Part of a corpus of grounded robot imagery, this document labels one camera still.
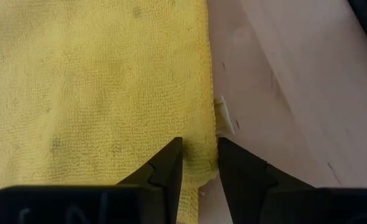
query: towel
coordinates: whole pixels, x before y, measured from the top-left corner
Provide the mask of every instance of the towel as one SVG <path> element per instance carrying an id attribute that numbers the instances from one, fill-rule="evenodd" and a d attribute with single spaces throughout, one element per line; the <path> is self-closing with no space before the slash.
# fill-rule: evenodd
<path id="1" fill-rule="evenodd" d="M 0 1 L 0 188 L 117 183 L 176 136 L 178 220 L 215 175 L 206 0 Z"/>

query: yellow microfiber towel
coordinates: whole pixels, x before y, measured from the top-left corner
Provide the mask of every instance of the yellow microfiber towel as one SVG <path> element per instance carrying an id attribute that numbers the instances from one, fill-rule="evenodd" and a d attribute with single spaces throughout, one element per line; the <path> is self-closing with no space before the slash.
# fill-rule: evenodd
<path id="1" fill-rule="evenodd" d="M 179 221 L 216 171 L 206 0 L 1 0 L 0 188 L 117 183 L 176 136 Z"/>

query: textured fabric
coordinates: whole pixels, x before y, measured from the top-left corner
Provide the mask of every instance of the textured fabric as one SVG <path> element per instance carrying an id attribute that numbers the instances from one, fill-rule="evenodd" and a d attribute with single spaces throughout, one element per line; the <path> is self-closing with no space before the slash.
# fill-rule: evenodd
<path id="1" fill-rule="evenodd" d="M 216 170 L 205 0 L 1 0 L 0 187 L 118 182 L 184 141 L 179 220 Z"/>

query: scratch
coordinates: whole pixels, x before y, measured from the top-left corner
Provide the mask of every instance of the scratch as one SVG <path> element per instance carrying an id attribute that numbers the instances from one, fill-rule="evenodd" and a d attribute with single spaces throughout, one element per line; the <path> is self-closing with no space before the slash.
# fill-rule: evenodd
<path id="1" fill-rule="evenodd" d="M 239 125 L 238 120 L 236 119 L 235 121 L 236 121 L 236 125 L 237 125 L 238 129 L 240 129 L 240 125 Z"/>
<path id="2" fill-rule="evenodd" d="M 334 169 L 333 169 L 332 165 L 330 165 L 330 163 L 329 163 L 329 162 L 327 163 L 327 165 L 328 165 L 328 167 L 332 170 L 333 175 L 334 175 L 334 178 L 337 180 L 338 184 L 340 184 L 340 186 L 342 186 L 343 184 L 341 183 L 340 179 L 338 178 L 337 174 L 335 173 L 335 171 L 334 171 Z"/>

